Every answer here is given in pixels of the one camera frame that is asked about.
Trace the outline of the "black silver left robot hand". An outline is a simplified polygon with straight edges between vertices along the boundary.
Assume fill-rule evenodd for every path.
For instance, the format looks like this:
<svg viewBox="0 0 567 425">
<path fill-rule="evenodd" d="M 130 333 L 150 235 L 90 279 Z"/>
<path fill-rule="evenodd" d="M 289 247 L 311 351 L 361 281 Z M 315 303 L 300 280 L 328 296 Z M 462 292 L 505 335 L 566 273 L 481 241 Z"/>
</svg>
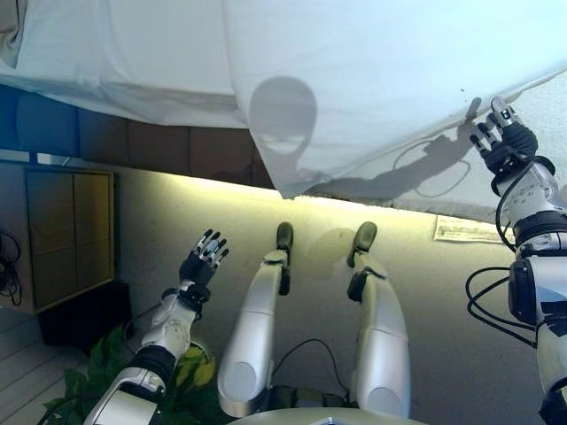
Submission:
<svg viewBox="0 0 567 425">
<path fill-rule="evenodd" d="M 227 240 L 220 231 L 208 229 L 189 250 L 179 268 L 181 285 L 206 289 L 221 262 L 228 256 Z"/>
</svg>

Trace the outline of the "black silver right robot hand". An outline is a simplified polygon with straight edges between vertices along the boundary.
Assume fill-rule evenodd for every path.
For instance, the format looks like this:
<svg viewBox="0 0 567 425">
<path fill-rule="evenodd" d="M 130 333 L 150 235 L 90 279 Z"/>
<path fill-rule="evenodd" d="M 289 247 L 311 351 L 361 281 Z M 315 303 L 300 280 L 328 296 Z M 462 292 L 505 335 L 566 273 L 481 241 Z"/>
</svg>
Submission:
<svg viewBox="0 0 567 425">
<path fill-rule="evenodd" d="M 486 122 L 476 124 L 470 141 L 488 170 L 501 177 L 516 171 L 535 156 L 538 141 L 502 97 L 491 101 Z"/>
</svg>

